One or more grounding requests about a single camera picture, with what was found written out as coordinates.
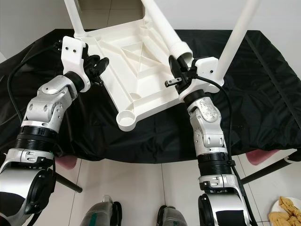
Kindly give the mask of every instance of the black tablecloth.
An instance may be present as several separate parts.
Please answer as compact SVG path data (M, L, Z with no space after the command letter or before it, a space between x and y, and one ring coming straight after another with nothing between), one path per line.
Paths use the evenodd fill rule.
M231 31L179 30L194 57L219 58ZM0 151L13 147L20 122L9 100L7 78L24 58L73 30L54 30L0 64ZM58 52L49 51L26 64L13 80L13 93L23 113L37 89L62 73ZM232 152L301 147L301 82L280 52L260 31L248 31L226 76L233 105ZM222 93L212 94L222 114L227 138L228 106ZM91 161L161 163L195 159L192 128L184 104L139 121L130 132L116 123L117 110L104 88L81 93L67 110L54 153Z

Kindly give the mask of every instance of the plate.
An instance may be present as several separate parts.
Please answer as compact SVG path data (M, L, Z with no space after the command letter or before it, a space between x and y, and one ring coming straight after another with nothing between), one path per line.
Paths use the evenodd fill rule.
M301 200L300 199L291 198L291 197L286 197L286 198L292 200L294 206L297 207L298 209L301 209ZM286 213L286 211L279 206L279 199L272 206L271 212L284 212L284 213Z

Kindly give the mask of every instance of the pink cloth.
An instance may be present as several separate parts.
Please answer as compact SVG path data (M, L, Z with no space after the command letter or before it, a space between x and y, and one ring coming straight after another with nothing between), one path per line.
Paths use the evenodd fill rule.
M73 155L67 155L60 158L55 157L55 162L63 166L67 170L71 170L75 167L77 157Z
M273 154L275 154L278 151L279 150L264 151L261 149L256 149L254 151L246 153L246 157L252 165L257 166L263 161L266 161L269 157L271 157Z

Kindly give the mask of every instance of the tile floor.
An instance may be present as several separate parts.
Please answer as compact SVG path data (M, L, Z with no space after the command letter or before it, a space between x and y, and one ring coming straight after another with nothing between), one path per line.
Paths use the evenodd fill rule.
M96 29L141 19L139 0L80 0L85 29ZM278 152L258 166L246 155L234 156L243 178L287 156L294 150ZM269 226L268 213L280 195L301 199L301 163L296 163L245 185L259 226ZM57 184L50 203L38 219L37 226L78 226L86 211L102 196L109 194L123 207L123 226L154 226L158 208L174 205L189 226L199 225L197 161L165 164L130 164L111 160L78 160L72 170L57 166L57 171L83 188L78 194Z

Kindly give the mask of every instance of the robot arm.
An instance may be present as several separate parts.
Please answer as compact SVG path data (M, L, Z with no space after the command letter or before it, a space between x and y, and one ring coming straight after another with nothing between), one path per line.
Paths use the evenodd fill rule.
M194 132L199 185L205 192L198 199L200 225L249 226L250 212L242 195L243 188L232 174L235 163L228 155L220 127L221 113L206 96L206 92L218 89L197 79L201 76L214 81L218 60L214 57L194 59L189 68L181 57L170 56L169 63L174 79L166 81L165 85L175 85L179 99L187 106Z
M91 83L101 84L99 75L109 64L108 58L88 57L87 49L84 42L64 37L63 75L42 85L27 106L15 147L8 151L0 168L3 225L20 226L48 204L55 187L55 176L50 169L54 164L51 151L63 115L79 92L88 91Z

